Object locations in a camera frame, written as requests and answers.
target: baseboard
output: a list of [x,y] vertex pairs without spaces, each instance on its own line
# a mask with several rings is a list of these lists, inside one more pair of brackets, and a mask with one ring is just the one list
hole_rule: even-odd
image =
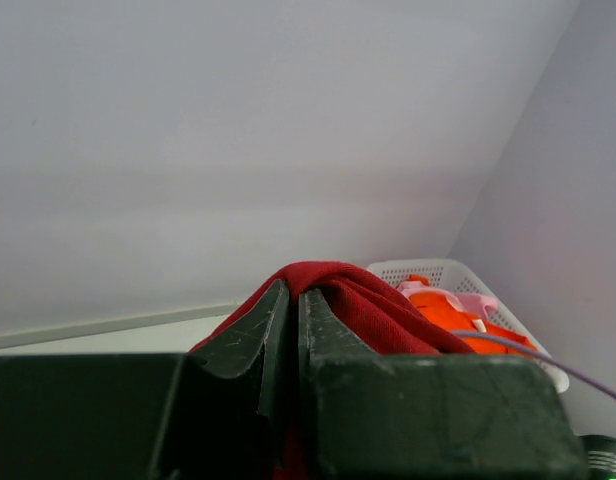
[[180,312],[148,315],[127,319],[105,320],[80,325],[68,325],[63,327],[30,330],[13,334],[0,335],[0,348],[18,347],[31,343],[51,342],[66,338],[85,337],[99,333],[117,332],[131,328],[151,327],[165,323],[183,322],[198,318],[228,315],[232,313],[238,304],[216,305],[211,307],[184,310]]

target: white basket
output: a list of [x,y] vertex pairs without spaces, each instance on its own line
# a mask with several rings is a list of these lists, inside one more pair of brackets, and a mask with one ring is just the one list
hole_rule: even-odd
[[[393,287],[406,280],[408,276],[416,274],[426,277],[430,281],[431,287],[439,287],[452,292],[481,293],[496,297],[472,270],[456,260],[446,258],[393,260],[390,262],[373,263],[368,267],[368,271],[374,273]],[[491,313],[488,320],[495,325],[524,335],[540,352],[549,355],[546,349],[517,320],[517,317],[510,313],[510,310],[501,301],[499,302],[498,311]],[[539,361],[537,363],[550,376],[557,392],[563,393],[568,390],[570,385],[568,375],[552,365]]]

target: orange object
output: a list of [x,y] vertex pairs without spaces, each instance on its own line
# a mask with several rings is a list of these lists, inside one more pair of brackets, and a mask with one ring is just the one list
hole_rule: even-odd
[[[428,285],[428,280],[424,277],[411,275],[410,281],[420,281]],[[421,314],[430,320],[435,325],[442,327],[445,330],[452,332],[453,330],[472,330],[478,331],[474,320],[479,320],[479,315],[469,312],[461,312],[453,307],[446,297],[441,293],[421,292],[410,295],[410,303],[412,303]],[[528,341],[523,335],[507,330],[498,325],[484,321],[486,331],[491,335],[512,340],[526,347],[537,350],[535,346]],[[487,340],[476,338],[465,338],[464,341],[470,345],[477,353],[489,355],[505,355],[522,353],[512,348],[505,347]]]

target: black device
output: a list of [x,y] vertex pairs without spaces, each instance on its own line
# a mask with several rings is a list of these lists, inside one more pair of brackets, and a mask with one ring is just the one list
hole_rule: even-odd
[[590,480],[616,480],[616,438],[583,435]]
[[276,281],[192,354],[0,357],[0,480],[269,479],[297,386],[315,479],[587,475],[533,362],[378,355]]

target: red fabric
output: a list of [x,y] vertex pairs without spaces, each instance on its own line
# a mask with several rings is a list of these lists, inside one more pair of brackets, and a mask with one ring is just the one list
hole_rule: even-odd
[[[321,288],[337,318],[378,353],[474,353],[461,339],[426,320],[406,297],[383,280],[340,262],[300,262],[282,268],[192,350],[239,320],[277,279],[286,282],[294,304],[302,292]],[[295,418],[286,437],[285,466],[275,472],[275,480],[307,479],[297,424]]]

